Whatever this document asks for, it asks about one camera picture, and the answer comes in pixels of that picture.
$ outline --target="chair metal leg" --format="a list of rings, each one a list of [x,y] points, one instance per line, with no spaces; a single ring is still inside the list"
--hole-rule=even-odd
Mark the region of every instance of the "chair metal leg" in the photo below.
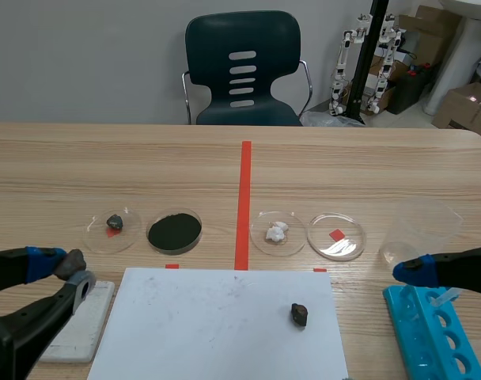
[[[304,66],[305,76],[307,77],[307,83],[309,84],[309,97],[307,98],[307,101],[305,102],[304,108],[302,109],[301,113],[298,114],[298,117],[300,119],[300,117],[302,116],[302,114],[305,111],[305,108],[308,106],[309,102],[311,101],[311,98],[312,98],[312,83],[311,83],[311,75],[309,74],[309,68],[307,67],[307,62],[303,61],[303,60],[299,60],[298,62],[301,63],[302,66]]]
[[[183,73],[183,88],[184,88],[184,100],[186,101],[186,112],[187,112],[187,123],[191,125],[191,110],[190,110],[190,101],[187,98],[187,89],[186,89],[186,76],[189,75],[190,72],[186,71]]]

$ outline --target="black pole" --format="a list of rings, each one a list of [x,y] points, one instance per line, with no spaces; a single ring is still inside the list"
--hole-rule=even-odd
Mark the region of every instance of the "black pole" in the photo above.
[[[365,83],[369,75],[369,69],[373,61],[377,43],[380,38],[381,27],[383,26],[384,16],[388,8],[388,0],[373,0],[370,7],[370,14],[373,16],[373,22],[370,25],[369,35],[365,38],[358,57],[357,69],[354,72],[354,78],[351,84],[351,93],[348,98],[346,112],[344,116],[350,117],[363,123],[360,117],[360,105],[362,104],[362,95],[364,93]]]

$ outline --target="clear plastic cup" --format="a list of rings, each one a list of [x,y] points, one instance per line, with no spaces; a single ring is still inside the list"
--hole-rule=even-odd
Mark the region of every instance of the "clear plastic cup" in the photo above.
[[[399,205],[379,253],[393,267],[427,253],[443,253],[461,225],[462,218],[440,200],[406,199]]]

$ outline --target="blue test tube rack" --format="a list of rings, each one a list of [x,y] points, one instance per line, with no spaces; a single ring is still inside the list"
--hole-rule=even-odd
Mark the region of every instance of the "blue test tube rack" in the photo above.
[[[444,287],[392,286],[383,291],[411,380],[481,380],[481,366],[451,302],[431,302]]]

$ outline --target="red mark on paper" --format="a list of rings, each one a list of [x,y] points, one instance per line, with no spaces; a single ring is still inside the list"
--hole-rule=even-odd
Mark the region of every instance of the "red mark on paper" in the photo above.
[[[339,229],[332,231],[329,235],[334,241],[343,240],[346,237]]]
[[[108,238],[112,238],[112,237],[114,237],[116,235],[119,235],[119,234],[121,234],[121,230],[115,230],[111,227],[107,227],[107,237]]]

